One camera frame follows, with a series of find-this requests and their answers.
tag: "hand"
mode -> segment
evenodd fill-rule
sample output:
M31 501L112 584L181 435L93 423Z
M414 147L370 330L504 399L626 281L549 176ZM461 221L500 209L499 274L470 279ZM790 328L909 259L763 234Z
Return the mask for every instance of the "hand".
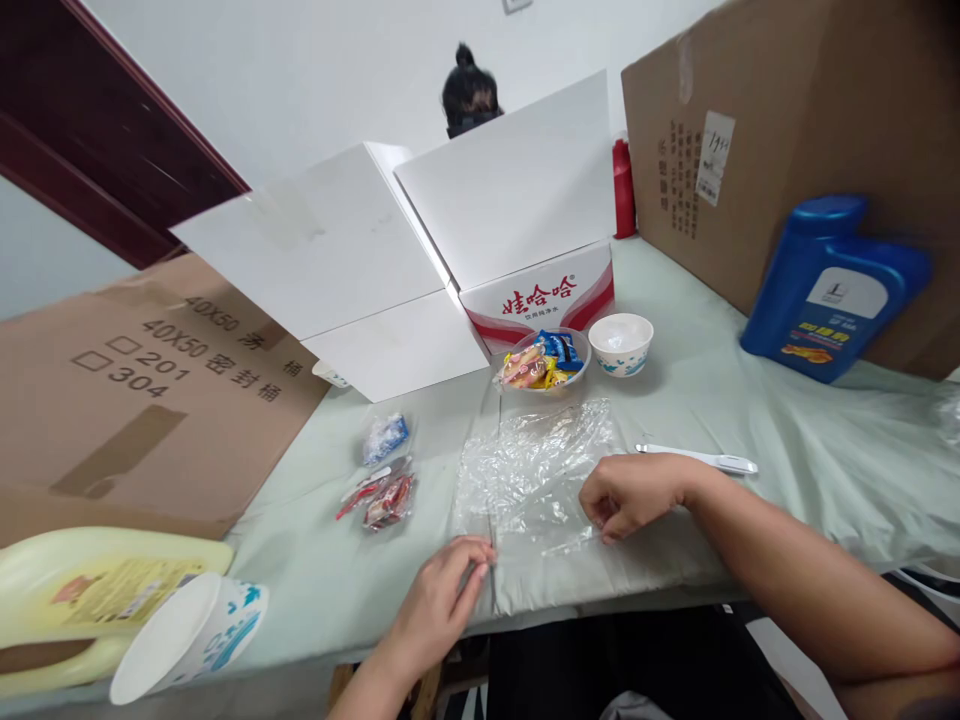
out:
M420 568L397 619L377 647L395 670L408 675L411 684L443 660L463 634L496 559L489 540L462 535Z
M587 517L613 545L678 505L688 502L704 476L720 474L706 463L674 453L603 458L580 489Z

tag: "blue snack wrapper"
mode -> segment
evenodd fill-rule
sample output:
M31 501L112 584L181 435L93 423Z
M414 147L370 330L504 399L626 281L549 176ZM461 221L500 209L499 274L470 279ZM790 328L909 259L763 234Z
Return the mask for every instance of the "blue snack wrapper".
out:
M543 341L546 348L544 354L557 358L557 370L577 373L583 369L583 361L573 347L573 336L570 333L551 333L541 330L537 341Z
M377 418L363 442L363 464L370 466L385 460L410 437L403 415L395 413L388 418Z

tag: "dark red door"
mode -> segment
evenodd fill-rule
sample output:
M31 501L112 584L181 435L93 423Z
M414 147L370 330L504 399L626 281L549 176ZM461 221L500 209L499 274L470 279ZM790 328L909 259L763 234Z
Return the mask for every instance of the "dark red door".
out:
M248 189L77 0L0 0L0 174L140 268Z

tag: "yellow plastic jug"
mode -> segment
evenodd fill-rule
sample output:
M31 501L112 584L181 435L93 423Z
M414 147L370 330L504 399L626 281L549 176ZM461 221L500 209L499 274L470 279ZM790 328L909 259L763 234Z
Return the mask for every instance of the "yellow plastic jug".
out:
M0 698L112 675L174 590L232 560L226 543L105 527L54 530L0 550L0 651L93 640L66 660L0 674Z

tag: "clear plastic bowl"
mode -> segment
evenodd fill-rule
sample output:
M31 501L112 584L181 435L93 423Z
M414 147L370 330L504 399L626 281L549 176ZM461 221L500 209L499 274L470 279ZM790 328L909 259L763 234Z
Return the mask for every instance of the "clear plastic bowl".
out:
M580 372L574 375L572 378L567 380L563 385L557 385L552 388L515 388L510 385L504 385L503 389L505 391L516 391L516 392L530 392L530 393L539 393L540 395L556 395L563 392L569 388L574 383L580 382L584 375L587 374L587 368L590 367L590 360L593 358L593 349L590 347L590 342L584 336L583 333L573 330L571 328L542 328L547 332L564 332L570 333L570 336L573 338L573 348L577 351L577 355L580 357L580 361L583 363L583 367L580 368ZM511 354L516 354L533 345L534 341L537 339L537 335L540 334L540 330L532 332L527 335L523 340L518 342L513 346L513 349L510 351Z

